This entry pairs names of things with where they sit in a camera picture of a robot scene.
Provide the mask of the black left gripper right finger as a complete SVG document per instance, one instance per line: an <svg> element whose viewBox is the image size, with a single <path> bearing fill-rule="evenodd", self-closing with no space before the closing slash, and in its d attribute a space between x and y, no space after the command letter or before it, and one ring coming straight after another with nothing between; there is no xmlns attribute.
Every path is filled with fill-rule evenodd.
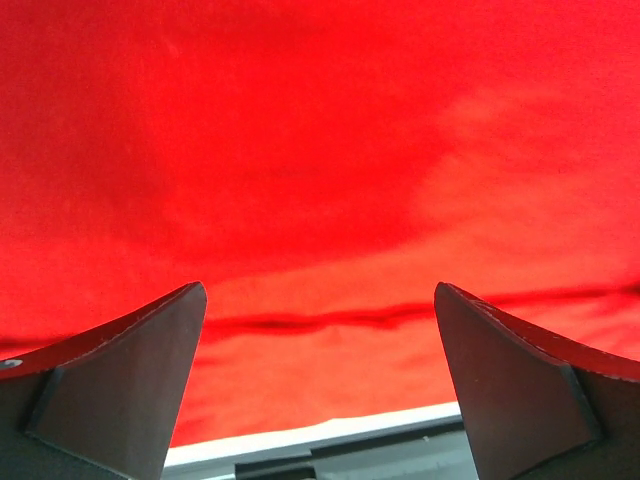
<svg viewBox="0 0 640 480"><path fill-rule="evenodd" d="M638 478L638 362L451 284L434 306L479 478Z"/></svg>

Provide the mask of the red t shirt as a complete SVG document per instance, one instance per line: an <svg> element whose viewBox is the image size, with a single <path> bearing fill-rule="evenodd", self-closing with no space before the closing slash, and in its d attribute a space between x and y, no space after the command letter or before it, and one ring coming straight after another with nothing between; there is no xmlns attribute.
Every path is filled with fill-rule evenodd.
<svg viewBox="0 0 640 480"><path fill-rule="evenodd" d="M440 282L639 355L635 1L5 1L1 354L188 282L175 445L450 402Z"/></svg>

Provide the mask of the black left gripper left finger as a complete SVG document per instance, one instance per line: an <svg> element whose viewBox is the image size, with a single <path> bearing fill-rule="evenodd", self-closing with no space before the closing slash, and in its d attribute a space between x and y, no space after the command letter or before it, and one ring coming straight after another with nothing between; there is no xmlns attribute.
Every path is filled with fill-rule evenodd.
<svg viewBox="0 0 640 480"><path fill-rule="evenodd" d="M189 283L2 360L2 478L159 478L206 305L203 285Z"/></svg>

